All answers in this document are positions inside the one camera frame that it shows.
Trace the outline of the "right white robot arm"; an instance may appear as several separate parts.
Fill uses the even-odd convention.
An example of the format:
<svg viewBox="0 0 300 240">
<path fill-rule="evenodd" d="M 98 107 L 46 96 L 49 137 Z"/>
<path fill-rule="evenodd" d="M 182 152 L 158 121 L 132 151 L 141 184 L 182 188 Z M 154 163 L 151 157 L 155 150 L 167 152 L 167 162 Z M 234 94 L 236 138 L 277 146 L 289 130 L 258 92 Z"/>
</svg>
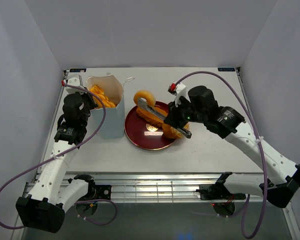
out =
<svg viewBox="0 0 300 240">
<path fill-rule="evenodd" d="M 213 92 L 200 85 L 186 90 L 182 83 L 173 83 L 168 92 L 175 96 L 168 105 L 168 115 L 164 120 L 186 136 L 192 134 L 185 129 L 189 122 L 201 123 L 206 129 L 241 150 L 260 168 L 263 174 L 237 174 L 224 172 L 218 180 L 201 194 L 209 199 L 227 199 L 230 195 L 250 194 L 264 196 L 278 208 L 285 208 L 300 188 L 300 164 L 276 151 L 266 141 L 256 137 L 251 125 L 234 108 L 219 106 Z"/>
</svg>

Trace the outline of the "small glazed ring donut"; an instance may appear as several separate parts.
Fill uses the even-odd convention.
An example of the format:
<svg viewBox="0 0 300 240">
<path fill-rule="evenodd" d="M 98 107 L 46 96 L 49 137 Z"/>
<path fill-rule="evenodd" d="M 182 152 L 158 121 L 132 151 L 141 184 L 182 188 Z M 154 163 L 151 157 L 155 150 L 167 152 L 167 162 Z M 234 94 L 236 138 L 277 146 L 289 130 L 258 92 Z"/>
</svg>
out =
<svg viewBox="0 0 300 240">
<path fill-rule="evenodd" d="M 139 90 L 135 93 L 133 101 L 137 106 L 139 106 L 139 99 L 144 99 L 146 103 L 151 107 L 154 107 L 156 104 L 155 96 L 147 90 Z"/>
</svg>

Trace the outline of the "metal tongs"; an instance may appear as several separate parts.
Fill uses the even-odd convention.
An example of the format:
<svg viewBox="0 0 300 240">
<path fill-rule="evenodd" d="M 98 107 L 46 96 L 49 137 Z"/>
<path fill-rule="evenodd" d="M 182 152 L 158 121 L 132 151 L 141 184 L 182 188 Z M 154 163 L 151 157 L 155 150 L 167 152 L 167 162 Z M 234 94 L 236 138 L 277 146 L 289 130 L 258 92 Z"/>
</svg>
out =
<svg viewBox="0 0 300 240">
<path fill-rule="evenodd" d="M 162 114 L 161 112 L 157 111 L 154 107 L 149 106 L 145 100 L 138 98 L 137 101 L 138 101 L 138 106 L 141 109 L 153 114 L 154 116 L 156 116 L 157 118 L 159 118 L 162 121 L 165 120 L 166 116 L 164 114 Z"/>
</svg>

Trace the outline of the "large glazed ring bread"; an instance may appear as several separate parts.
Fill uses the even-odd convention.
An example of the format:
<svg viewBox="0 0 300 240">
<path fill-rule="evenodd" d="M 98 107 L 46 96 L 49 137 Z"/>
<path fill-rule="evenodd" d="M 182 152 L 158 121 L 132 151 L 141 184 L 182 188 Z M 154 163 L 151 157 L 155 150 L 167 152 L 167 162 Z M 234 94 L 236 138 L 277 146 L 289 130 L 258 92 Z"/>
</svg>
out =
<svg viewBox="0 0 300 240">
<path fill-rule="evenodd" d="M 115 108 L 117 106 L 113 101 L 110 101 L 110 99 L 105 95 L 104 90 L 98 85 L 93 85 L 90 91 L 98 96 L 98 98 L 93 97 L 94 102 L 97 104 L 96 109 L 102 108 L 102 103 L 106 108 Z"/>
</svg>

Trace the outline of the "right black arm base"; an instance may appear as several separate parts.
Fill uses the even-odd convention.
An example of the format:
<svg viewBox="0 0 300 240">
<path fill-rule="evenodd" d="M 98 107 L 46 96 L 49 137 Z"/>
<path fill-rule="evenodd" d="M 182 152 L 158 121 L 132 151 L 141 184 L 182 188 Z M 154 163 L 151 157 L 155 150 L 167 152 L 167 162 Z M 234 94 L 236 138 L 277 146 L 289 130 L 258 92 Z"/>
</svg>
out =
<svg viewBox="0 0 300 240">
<path fill-rule="evenodd" d="M 227 189 L 222 189 L 215 184 L 200 184 L 195 190 L 201 200 L 212 201 L 214 211 L 223 217 L 233 217 L 235 215 L 235 200 L 246 200 L 243 193 L 229 193 Z"/>
</svg>

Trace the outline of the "light blue paper bag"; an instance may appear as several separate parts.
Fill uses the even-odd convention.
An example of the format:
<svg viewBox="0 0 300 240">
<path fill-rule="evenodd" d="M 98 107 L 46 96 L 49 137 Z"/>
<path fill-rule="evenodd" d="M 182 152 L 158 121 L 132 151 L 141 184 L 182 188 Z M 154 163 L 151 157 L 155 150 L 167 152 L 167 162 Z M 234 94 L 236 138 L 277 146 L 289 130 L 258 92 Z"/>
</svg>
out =
<svg viewBox="0 0 300 240">
<path fill-rule="evenodd" d="M 90 91 L 93 85 L 98 85 L 100 88 L 102 88 L 109 100 L 116 104 L 115 108 L 105 108 L 105 120 L 98 131 L 98 135 L 102 139 L 123 137 L 125 122 L 125 84 L 120 83 L 114 75 L 108 75 L 88 77 L 86 80 L 86 88 Z M 97 124 L 101 122 L 103 114 L 103 108 L 95 108 L 91 111 L 91 115 Z"/>
</svg>

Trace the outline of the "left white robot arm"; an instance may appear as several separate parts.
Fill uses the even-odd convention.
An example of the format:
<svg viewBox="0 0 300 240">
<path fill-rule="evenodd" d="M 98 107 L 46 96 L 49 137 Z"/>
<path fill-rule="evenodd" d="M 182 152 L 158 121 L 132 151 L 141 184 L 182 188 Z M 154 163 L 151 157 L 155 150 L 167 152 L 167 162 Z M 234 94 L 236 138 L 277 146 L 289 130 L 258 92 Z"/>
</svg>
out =
<svg viewBox="0 0 300 240">
<path fill-rule="evenodd" d="M 16 210 L 25 227 L 56 233 L 60 230 L 65 214 L 78 200 L 90 200 L 96 195 L 93 177 L 77 175 L 69 180 L 65 189 L 61 183 L 78 152 L 86 133 L 91 110 L 97 105 L 88 93 L 75 92 L 63 100 L 63 114 L 57 123 L 53 147 L 57 157 L 45 164 L 40 177 L 27 197 L 19 197 Z"/>
</svg>

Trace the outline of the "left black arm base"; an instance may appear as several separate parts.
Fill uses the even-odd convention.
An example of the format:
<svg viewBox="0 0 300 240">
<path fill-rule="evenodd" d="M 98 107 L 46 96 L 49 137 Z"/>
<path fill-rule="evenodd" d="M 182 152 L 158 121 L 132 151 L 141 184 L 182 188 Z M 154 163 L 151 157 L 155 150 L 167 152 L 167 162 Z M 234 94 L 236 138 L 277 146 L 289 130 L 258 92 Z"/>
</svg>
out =
<svg viewBox="0 0 300 240">
<path fill-rule="evenodd" d="M 95 199 L 103 199 L 103 200 L 110 200 L 111 199 L 111 185 L 97 185 L 94 190 L 94 194 L 90 196 L 83 196 L 78 201 L 88 201 L 88 200 L 95 200 Z M 76 212 L 79 215 L 84 217 L 92 216 L 98 209 L 98 203 L 93 201 L 89 203 L 77 204 L 75 206 Z"/>
</svg>

